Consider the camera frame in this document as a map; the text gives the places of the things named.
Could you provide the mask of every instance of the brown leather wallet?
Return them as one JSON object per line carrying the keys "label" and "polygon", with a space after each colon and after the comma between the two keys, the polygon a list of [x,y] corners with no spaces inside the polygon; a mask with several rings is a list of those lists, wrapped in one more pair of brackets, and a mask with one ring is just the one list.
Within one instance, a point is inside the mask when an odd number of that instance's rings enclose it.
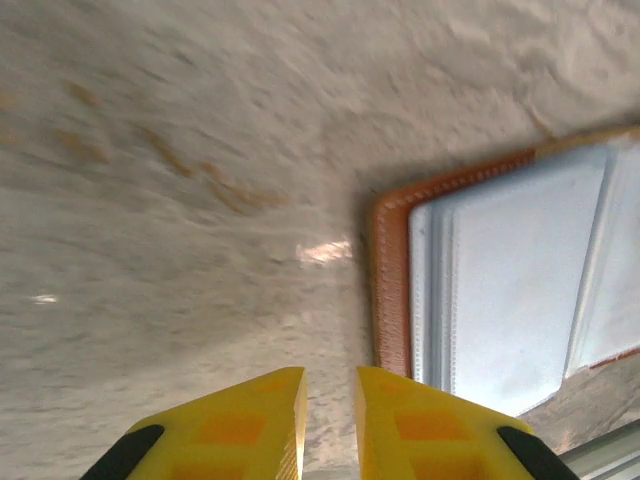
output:
{"label": "brown leather wallet", "polygon": [[640,138],[640,126],[554,140],[383,194],[375,202],[371,217],[376,365],[411,377],[408,222],[415,206],[530,165],[554,153],[623,136]]}

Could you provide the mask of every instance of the white marble countertop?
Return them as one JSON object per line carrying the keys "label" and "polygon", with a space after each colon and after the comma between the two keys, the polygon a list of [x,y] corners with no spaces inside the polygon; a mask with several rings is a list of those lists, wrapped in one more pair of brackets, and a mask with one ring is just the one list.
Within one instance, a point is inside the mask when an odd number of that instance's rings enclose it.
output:
{"label": "white marble countertop", "polygon": [[[137,419],[286,365],[309,369],[309,478],[355,474],[366,207],[632,118],[640,4],[582,4],[4,1],[2,477],[78,477]],[[585,380],[626,392],[615,413],[579,384],[530,419],[556,447],[608,430],[637,417],[638,371]]]}

